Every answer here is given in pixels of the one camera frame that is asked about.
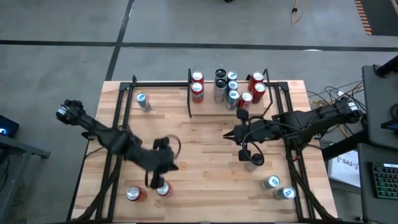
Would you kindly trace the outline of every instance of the black desk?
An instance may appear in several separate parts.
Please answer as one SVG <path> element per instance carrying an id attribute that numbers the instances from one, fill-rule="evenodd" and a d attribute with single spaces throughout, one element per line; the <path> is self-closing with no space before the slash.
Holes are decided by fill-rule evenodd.
<path id="1" fill-rule="evenodd" d="M 382 129 L 381 124 L 390 121 L 390 108 L 398 103 L 398 73 L 388 78 L 376 75 L 372 66 L 362 67 L 368 126 L 347 139 L 322 150 L 323 159 L 329 160 L 353 149 L 358 143 L 388 147 L 398 152 L 398 137 L 393 131 Z"/>
<path id="2" fill-rule="evenodd" d="M 397 223 L 398 200 L 378 199 L 374 197 L 368 162 L 398 164 L 398 152 L 383 147 L 359 143 L 358 157 L 364 220 L 376 223 Z"/>

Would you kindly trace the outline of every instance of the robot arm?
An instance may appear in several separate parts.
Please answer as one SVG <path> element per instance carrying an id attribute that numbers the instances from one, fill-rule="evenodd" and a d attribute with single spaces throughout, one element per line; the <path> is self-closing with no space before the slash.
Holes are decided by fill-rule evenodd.
<path id="1" fill-rule="evenodd" d="M 226 133 L 225 139 L 242 145 L 247 142 L 262 143 L 283 138 L 291 150 L 302 150 L 314 135 L 324 135 L 330 127 L 337 124 L 358 122 L 362 117 L 362 111 L 349 98 L 341 98 L 332 105 L 308 112 L 291 111 L 278 114 L 272 117 L 272 121 L 258 116 L 249 118 L 248 112 L 244 110 L 238 110 L 237 117 L 241 119 L 242 124 L 236 125 L 232 131 Z M 245 155 L 248 154 L 240 151 L 239 160 L 248 161 Z"/>
<path id="2" fill-rule="evenodd" d="M 64 124 L 81 126 L 98 138 L 98 142 L 110 153 L 123 156 L 125 160 L 132 161 L 146 171 L 159 171 L 162 173 L 178 170 L 174 164 L 174 152 L 169 146 L 168 138 L 155 141 L 153 150 L 141 147 L 142 140 L 134 135 L 130 129 L 119 130 L 107 128 L 94 118 L 88 116 L 80 101 L 66 100 L 58 109 L 57 118 Z"/>

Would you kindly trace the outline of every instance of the desk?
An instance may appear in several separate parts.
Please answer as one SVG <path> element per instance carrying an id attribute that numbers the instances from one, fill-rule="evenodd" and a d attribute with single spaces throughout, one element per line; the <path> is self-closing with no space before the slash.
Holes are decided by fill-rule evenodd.
<path id="1" fill-rule="evenodd" d="M 376 223 L 397 223 L 398 201 L 374 197 L 369 162 L 398 164 L 398 152 L 368 144 L 358 144 L 359 169 L 361 176 L 361 200 L 363 218 Z"/>
<path id="2" fill-rule="evenodd" d="M 374 72 L 373 66 L 362 67 L 368 126 L 362 131 L 322 150 L 324 160 L 349 152 L 358 143 L 374 144 L 398 151 L 398 137 L 394 131 L 382 129 L 381 124 L 390 121 L 390 109 L 398 103 L 398 74 L 392 72 L 387 78 L 381 78 Z"/>
<path id="3" fill-rule="evenodd" d="M 294 110 L 309 110 L 304 82 L 288 83 Z M 112 126 L 119 84 L 105 82 L 103 85 L 96 119 L 106 126 Z M 134 100 L 141 91 L 149 95 L 152 105 L 150 113 L 143 113 Z M 293 200 L 276 201 L 272 199 L 272 191 L 263 191 L 259 186 L 259 181 L 271 174 L 278 175 L 282 185 L 290 185 L 283 141 L 259 144 L 266 162 L 255 172 L 247 173 L 244 163 L 238 161 L 239 146 L 222 138 L 222 134 L 239 123 L 235 116 L 194 115 L 189 118 L 186 87 L 135 87 L 133 94 L 129 116 L 132 131 L 148 149 L 155 138 L 176 134 L 182 141 L 182 151 L 176 161 L 180 170 L 164 175 L 174 188 L 171 197 L 161 198 L 154 190 L 147 189 L 148 200 L 134 203 L 127 200 L 126 190 L 133 184 L 144 186 L 144 171 L 132 162 L 123 162 L 114 222 L 297 221 Z M 268 101 L 264 100 L 264 107 L 268 106 Z M 274 103 L 266 118 L 270 119 L 271 115 L 277 113 Z M 99 144 L 91 142 L 87 153 L 97 148 Z M 312 191 L 328 212 L 336 217 L 321 151 L 308 147 L 303 151 L 303 156 Z M 105 158 L 106 151 L 102 150 L 85 160 L 72 218 L 81 215 L 98 193 Z M 300 196 L 305 210 L 303 193 Z M 105 198 L 103 215 L 108 211 L 108 200 L 109 195 Z"/>

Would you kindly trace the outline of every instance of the wooden tabletop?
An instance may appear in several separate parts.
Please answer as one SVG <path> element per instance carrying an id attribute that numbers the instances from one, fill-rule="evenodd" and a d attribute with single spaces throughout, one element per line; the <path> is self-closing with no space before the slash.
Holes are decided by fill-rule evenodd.
<path id="1" fill-rule="evenodd" d="M 104 82 L 99 99 L 96 119 L 109 127 L 113 122 L 119 83 Z M 288 83 L 294 110 L 308 111 L 310 105 L 304 82 L 295 80 Z M 129 118 L 132 131 L 143 140 L 143 146 L 147 149 L 152 147 L 155 138 L 177 135 L 182 142 L 182 151 L 176 161 L 180 170 L 164 175 L 174 188 L 170 197 L 162 198 L 155 190 L 147 189 L 148 199 L 137 203 L 126 198 L 126 190 L 132 185 L 145 187 L 144 171 L 132 162 L 123 162 L 114 222 L 297 221 L 293 200 L 274 200 L 271 190 L 262 190 L 259 186 L 261 179 L 272 174 L 279 176 L 281 186 L 290 185 L 282 140 L 259 144 L 266 162 L 253 173 L 246 172 L 244 162 L 238 161 L 239 146 L 222 138 L 239 123 L 235 116 L 194 115 L 189 118 L 186 87 L 134 88 L 134 96 L 139 92 L 149 95 L 152 111 L 143 113 L 133 98 Z M 274 103 L 266 118 L 270 119 L 277 113 Z M 97 142 L 91 142 L 87 153 L 99 147 Z M 303 157 L 311 190 L 328 212 L 336 217 L 322 153 L 319 149 L 308 147 L 303 151 Z M 98 193 L 105 158 L 106 150 L 101 150 L 85 160 L 72 218 L 81 215 Z M 104 216 L 108 211 L 109 194 L 110 191 L 105 200 Z M 303 193 L 300 197 L 308 217 Z"/>

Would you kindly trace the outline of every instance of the concrete floor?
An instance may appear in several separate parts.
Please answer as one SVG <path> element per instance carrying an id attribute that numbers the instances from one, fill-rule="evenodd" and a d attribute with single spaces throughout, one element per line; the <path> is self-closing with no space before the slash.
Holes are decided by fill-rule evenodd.
<path id="1" fill-rule="evenodd" d="M 0 40 L 115 42 L 128 0 L 0 0 Z M 299 1 L 302 9 L 304 1 Z M 396 47 L 398 37 L 369 36 L 354 1 L 309 0 L 290 25 L 294 1 L 136 0 L 124 42 Z M 81 128 L 55 112 L 65 99 L 81 100 L 94 116 L 113 47 L 0 45 L 0 113 L 21 126 L 17 139 L 51 151 L 33 158 L 13 217 L 29 223 L 66 219 L 87 142 Z M 122 48 L 112 80 L 185 80 L 187 68 L 246 75 L 267 67 L 273 80 L 302 79 L 307 90 L 361 79 L 361 66 L 384 63 L 396 52 Z M 343 136 L 332 133 L 327 140 Z M 361 215 L 359 195 L 334 190 L 340 218 Z"/>

